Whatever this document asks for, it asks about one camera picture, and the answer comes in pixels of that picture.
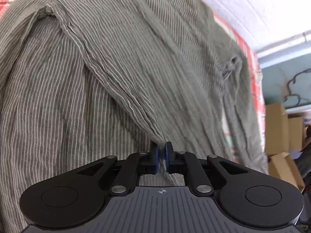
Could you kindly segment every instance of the plaid tablecloth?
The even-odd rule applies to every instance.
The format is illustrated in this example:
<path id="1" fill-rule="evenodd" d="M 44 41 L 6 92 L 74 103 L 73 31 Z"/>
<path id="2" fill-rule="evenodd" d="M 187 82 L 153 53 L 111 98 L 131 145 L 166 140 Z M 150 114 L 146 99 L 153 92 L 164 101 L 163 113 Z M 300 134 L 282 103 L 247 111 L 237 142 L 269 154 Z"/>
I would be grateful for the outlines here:
<path id="1" fill-rule="evenodd" d="M 10 7 L 14 0 L 0 0 L 0 18 L 4 12 Z M 244 51 L 249 66 L 249 73 L 251 77 L 251 90 L 255 110 L 257 113 L 259 132 L 261 139 L 262 150 L 265 148 L 265 104 L 262 95 L 262 71 L 257 61 L 257 55 L 254 53 L 243 38 L 229 25 L 227 24 L 217 13 L 214 13 L 215 21 L 230 35 L 230 37 L 237 42 L 240 48 Z M 239 151 L 238 148 L 234 148 L 232 144 L 232 137 L 225 114 L 222 118 L 222 126 L 226 135 L 226 140 L 231 147 L 234 154 L 234 160 L 239 163 Z"/>

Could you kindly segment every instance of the striped fabric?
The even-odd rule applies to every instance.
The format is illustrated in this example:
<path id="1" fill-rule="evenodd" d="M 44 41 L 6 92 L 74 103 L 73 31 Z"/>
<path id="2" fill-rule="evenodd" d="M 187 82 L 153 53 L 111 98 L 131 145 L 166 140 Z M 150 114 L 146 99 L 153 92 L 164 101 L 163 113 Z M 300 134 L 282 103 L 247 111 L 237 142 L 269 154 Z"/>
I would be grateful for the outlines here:
<path id="1" fill-rule="evenodd" d="M 17 0 L 0 21 L 3 231 L 26 226 L 28 186 L 151 141 L 232 160 L 222 104 L 242 163 L 266 172 L 247 61 L 200 0 Z"/>

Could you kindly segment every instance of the striped shirt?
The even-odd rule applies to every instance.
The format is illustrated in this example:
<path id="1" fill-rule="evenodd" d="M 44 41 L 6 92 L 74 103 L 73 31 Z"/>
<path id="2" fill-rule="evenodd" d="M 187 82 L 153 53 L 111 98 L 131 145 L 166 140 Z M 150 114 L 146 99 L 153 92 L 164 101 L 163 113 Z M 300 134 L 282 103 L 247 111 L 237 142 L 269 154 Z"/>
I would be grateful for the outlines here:
<path id="1" fill-rule="evenodd" d="M 242 51 L 201 0 L 17 0 L 0 21 L 0 215 L 30 185 L 172 141 L 266 172 Z M 142 184 L 182 184 L 180 176 Z"/>

